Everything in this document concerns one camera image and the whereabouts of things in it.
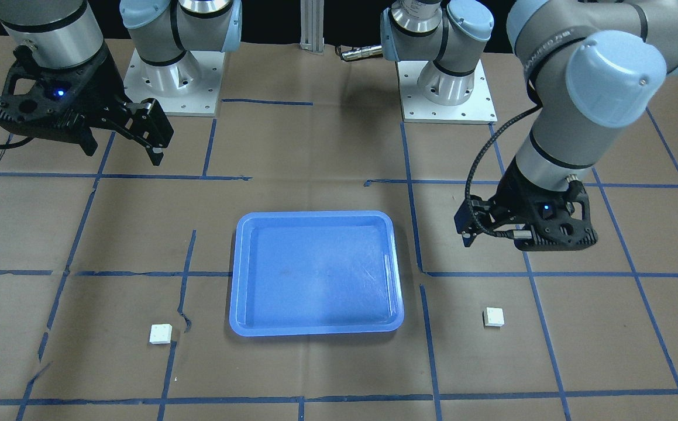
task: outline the blue tray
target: blue tray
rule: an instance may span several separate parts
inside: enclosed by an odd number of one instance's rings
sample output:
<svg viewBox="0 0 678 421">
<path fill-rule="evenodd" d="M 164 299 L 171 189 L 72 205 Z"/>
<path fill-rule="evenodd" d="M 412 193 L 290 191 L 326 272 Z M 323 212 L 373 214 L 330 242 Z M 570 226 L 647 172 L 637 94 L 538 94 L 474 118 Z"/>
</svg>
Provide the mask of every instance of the blue tray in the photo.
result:
<svg viewBox="0 0 678 421">
<path fill-rule="evenodd" d="M 388 332 L 404 320 L 393 224 L 378 211 L 249 213 L 229 324 L 241 336 Z"/>
</svg>

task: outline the white cube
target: white cube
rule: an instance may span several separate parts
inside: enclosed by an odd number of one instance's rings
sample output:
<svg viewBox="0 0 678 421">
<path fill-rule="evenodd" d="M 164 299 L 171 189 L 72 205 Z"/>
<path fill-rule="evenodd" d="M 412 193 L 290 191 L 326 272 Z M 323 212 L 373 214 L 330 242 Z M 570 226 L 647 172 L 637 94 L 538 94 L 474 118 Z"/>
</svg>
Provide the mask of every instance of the white cube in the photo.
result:
<svg viewBox="0 0 678 421">
<path fill-rule="evenodd" d="M 169 344 L 173 340 L 173 325 L 152 325 L 149 343 L 154 346 Z"/>
<path fill-rule="evenodd" d="M 497 307 L 487 307 L 484 311 L 484 325 L 491 327 L 501 327 L 505 325 L 505 315 L 503 309 Z"/>
</svg>

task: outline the metal post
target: metal post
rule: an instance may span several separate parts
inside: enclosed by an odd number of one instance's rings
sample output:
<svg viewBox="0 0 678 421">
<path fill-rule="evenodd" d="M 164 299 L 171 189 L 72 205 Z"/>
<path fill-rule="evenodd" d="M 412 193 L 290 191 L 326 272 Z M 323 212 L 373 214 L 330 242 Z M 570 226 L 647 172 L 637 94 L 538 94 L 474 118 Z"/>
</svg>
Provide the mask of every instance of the metal post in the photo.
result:
<svg viewBox="0 0 678 421">
<path fill-rule="evenodd" d="M 300 48 L 323 54 L 323 0 L 301 0 L 302 38 Z"/>
</svg>

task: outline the white mounting plate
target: white mounting plate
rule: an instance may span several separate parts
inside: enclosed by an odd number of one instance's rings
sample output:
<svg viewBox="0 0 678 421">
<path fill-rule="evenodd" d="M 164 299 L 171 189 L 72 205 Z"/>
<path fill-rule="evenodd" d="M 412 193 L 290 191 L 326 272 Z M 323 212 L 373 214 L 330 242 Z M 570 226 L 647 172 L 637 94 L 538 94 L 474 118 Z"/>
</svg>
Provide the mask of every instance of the white mounting plate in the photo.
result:
<svg viewBox="0 0 678 421">
<path fill-rule="evenodd" d="M 203 78 L 198 88 L 183 96 L 159 96 L 150 91 L 141 77 L 141 58 L 134 50 L 125 74 L 125 94 L 138 103 L 146 98 L 156 98 L 167 115 L 215 117 L 222 88 L 225 53 L 219 51 L 191 51 L 201 65 Z"/>
<path fill-rule="evenodd" d="M 497 121 L 494 103 L 481 61 L 474 70 L 474 88 L 471 96 L 459 106 L 441 106 L 422 95 L 417 79 L 427 61 L 399 61 L 398 88 L 401 91 L 404 122 L 454 123 L 454 125 L 488 125 Z"/>
</svg>

